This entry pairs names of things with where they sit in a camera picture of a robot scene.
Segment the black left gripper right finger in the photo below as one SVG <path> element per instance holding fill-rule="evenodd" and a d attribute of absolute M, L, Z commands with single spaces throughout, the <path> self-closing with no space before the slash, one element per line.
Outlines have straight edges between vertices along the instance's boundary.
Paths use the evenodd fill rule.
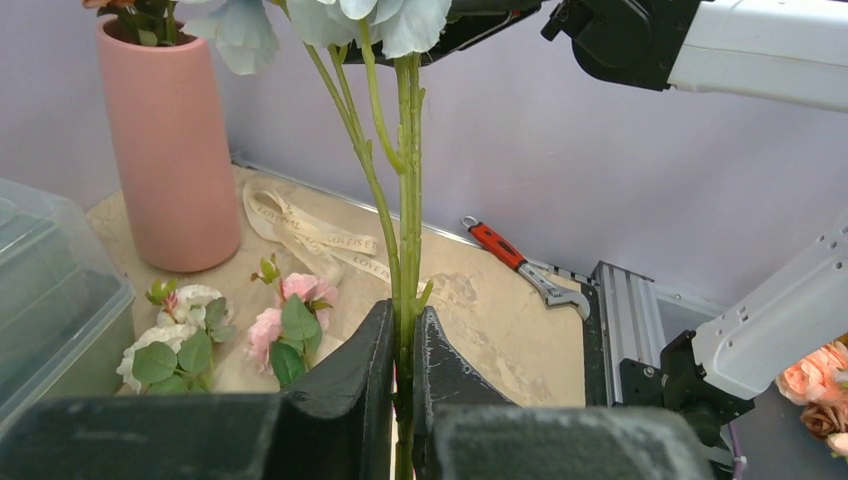
<path fill-rule="evenodd" d="M 450 343 L 434 308 L 414 333 L 419 479 L 711 479 L 694 431 L 652 407 L 522 407 Z"/>

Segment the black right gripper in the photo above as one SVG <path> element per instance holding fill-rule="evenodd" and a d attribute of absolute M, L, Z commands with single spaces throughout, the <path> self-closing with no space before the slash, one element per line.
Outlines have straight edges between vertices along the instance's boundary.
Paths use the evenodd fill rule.
<path fill-rule="evenodd" d="M 377 1 L 366 17 L 375 62 L 394 53 L 427 67 L 500 33 L 541 10 L 542 1 Z"/>

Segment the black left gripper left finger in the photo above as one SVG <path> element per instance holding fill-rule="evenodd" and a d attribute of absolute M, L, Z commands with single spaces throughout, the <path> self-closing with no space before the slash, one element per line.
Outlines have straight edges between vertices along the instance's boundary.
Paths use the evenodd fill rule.
<path fill-rule="evenodd" d="M 393 316 L 273 394 L 71 398 L 29 408 L 1 441 L 5 479 L 386 479 Z"/>

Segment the blue hydrangea flower stem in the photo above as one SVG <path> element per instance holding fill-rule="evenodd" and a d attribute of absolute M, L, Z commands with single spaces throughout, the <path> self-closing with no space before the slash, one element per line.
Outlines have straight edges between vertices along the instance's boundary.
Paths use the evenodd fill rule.
<path fill-rule="evenodd" d="M 432 287 L 421 287 L 422 236 L 422 56 L 437 45 L 448 23 L 448 1 L 280 1 L 319 71 L 359 158 L 376 203 L 385 239 L 392 294 L 395 365 L 394 407 L 398 439 L 394 476 L 411 479 L 413 469 L 413 340 Z M 364 61 L 372 116 L 381 148 L 399 181 L 399 221 L 392 222 L 373 165 L 373 145 L 357 113 L 342 63 L 350 46 Z M 393 67 L 399 124 L 390 136 L 381 107 L 377 60 Z"/>

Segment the pink peony flower stem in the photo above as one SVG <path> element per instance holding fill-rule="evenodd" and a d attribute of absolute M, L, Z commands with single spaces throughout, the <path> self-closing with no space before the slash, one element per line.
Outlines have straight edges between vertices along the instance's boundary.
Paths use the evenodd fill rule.
<path fill-rule="evenodd" d="M 248 328 L 248 357 L 284 389 L 318 362 L 338 289 L 314 274 L 285 276 L 274 254 L 260 259 L 250 279 L 273 287 L 276 303 Z"/>

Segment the beige ribbon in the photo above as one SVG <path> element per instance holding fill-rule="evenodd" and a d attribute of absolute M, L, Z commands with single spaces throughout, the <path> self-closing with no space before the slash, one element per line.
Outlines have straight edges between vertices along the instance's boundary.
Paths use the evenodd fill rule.
<path fill-rule="evenodd" d="M 283 248 L 308 273 L 344 290 L 391 294 L 389 265 L 378 258 L 382 240 L 318 218 L 268 181 L 247 181 L 240 197 L 247 221 L 259 238 Z"/>

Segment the white peony flower stem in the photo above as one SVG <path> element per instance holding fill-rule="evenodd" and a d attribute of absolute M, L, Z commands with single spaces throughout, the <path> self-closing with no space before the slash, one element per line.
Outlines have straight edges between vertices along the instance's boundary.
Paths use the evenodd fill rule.
<path fill-rule="evenodd" d="M 213 389 L 214 349 L 234 335 L 233 309 L 217 289 L 175 280 L 152 283 L 147 301 L 158 308 L 155 325 L 123 352 L 116 368 L 136 394 L 184 394 Z"/>

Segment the orange wrapping paper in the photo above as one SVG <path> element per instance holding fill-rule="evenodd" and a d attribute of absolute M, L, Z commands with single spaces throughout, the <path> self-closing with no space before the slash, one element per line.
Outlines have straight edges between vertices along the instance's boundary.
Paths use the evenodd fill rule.
<path fill-rule="evenodd" d="M 220 363 L 216 364 L 212 392 L 226 393 L 276 393 L 280 390 L 277 378 L 261 372 L 249 356 L 249 341 L 244 337 Z"/>

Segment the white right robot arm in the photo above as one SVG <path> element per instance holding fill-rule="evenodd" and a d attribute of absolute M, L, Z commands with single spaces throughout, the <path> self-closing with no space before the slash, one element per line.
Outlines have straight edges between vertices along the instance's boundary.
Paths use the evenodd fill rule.
<path fill-rule="evenodd" d="M 843 114 L 717 94 L 650 94 L 590 79 L 566 47 L 527 29 L 423 71 L 443 147 L 425 214 L 470 213 L 528 254 L 589 278 L 591 314 L 546 309 L 517 274 L 475 252 L 476 303 L 443 307 L 482 392 L 529 405 L 652 401 L 690 380 L 692 341 L 726 305 L 759 328 L 732 347 L 741 366 L 809 352 L 820 310 L 805 270 L 780 269 L 808 243 L 835 252 L 826 224 L 847 208 Z"/>

